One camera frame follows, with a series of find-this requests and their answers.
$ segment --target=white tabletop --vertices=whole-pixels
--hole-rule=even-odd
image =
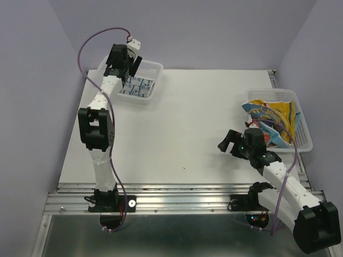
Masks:
[[[249,161],[217,148],[229,129],[243,132],[249,88],[271,88],[267,71],[164,70],[149,105],[116,101],[114,163],[123,183],[215,184],[266,181]],[[96,89],[85,83],[80,107]],[[287,167],[293,154],[279,154]],[[299,167],[292,174],[298,178]],[[60,183],[94,183],[90,154],[72,131]]]

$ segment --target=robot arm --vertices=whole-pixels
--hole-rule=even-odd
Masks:
[[[230,153],[249,160],[253,168],[266,178],[277,190],[281,190],[288,176],[279,206],[278,218],[293,232],[299,248],[312,253],[341,242],[338,211],[331,202],[322,202],[304,188],[287,169],[281,158],[267,151],[260,129],[249,128],[244,134],[230,130],[218,148],[226,152],[229,143],[234,143]],[[231,211],[262,210],[274,211],[279,193],[267,183],[254,183],[247,195],[231,195]],[[266,227],[265,220],[255,218],[248,222],[253,226]]]
[[[109,113],[109,102],[123,88],[129,76],[135,76],[142,60],[140,42],[128,38],[126,45],[113,44],[106,61],[101,90],[87,108],[78,111],[81,141],[92,157],[95,172],[95,191],[90,198],[88,211],[116,211],[119,195],[117,182],[110,166],[110,151],[114,142],[114,127]]]

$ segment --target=white wall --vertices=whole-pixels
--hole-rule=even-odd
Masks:
[[[166,68],[276,69],[314,0],[49,0],[75,51],[103,28],[124,26],[142,42],[142,56]],[[96,67],[125,33],[90,42]]]
[[[339,209],[343,232],[343,1],[318,1],[279,67],[282,88],[294,90],[314,148],[302,154],[316,190]]]
[[[56,188],[82,88],[46,0],[1,1],[0,37],[0,256],[23,257]]]

